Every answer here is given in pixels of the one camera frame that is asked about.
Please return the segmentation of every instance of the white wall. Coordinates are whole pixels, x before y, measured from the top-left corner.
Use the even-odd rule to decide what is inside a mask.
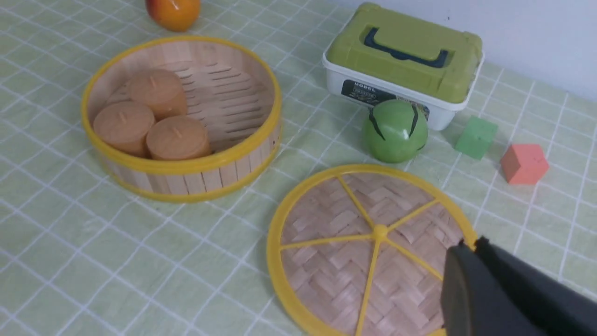
[[[370,1],[478,34],[489,61],[597,100],[597,0]]]

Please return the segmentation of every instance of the pink block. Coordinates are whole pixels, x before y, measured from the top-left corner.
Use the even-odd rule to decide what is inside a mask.
[[[500,160],[510,184],[536,184],[547,173],[549,163],[536,143],[515,143]]]

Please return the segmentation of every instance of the green ball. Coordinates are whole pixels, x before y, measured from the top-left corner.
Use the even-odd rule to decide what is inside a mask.
[[[363,125],[369,152],[386,163],[400,163],[415,157],[425,147],[428,134],[423,111],[398,99],[376,105]]]

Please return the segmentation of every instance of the woven bamboo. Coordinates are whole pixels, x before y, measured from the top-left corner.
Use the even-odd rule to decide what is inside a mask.
[[[282,303],[310,334],[441,334],[446,251],[474,239],[470,224],[407,173],[349,167],[314,176],[276,214],[268,265]]]
[[[87,127],[104,106],[129,100],[129,80],[147,69],[167,69],[181,78],[188,116],[207,128],[213,155],[171,162],[134,158]],[[265,169],[279,146],[280,107],[276,79],[254,53],[219,39],[183,36],[114,58],[88,85],[82,115],[102,162],[121,185],[158,200],[197,201],[238,189]]]

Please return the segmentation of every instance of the label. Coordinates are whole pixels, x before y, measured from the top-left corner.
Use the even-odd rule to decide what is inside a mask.
[[[380,90],[371,85],[359,83],[353,80],[345,80],[342,84],[342,95],[363,102],[367,105],[376,106],[379,103],[385,102],[386,100],[399,99],[405,102],[409,102],[416,109],[421,111],[425,116],[425,119],[429,119],[429,108],[425,105],[404,97],[397,96],[395,94]]]

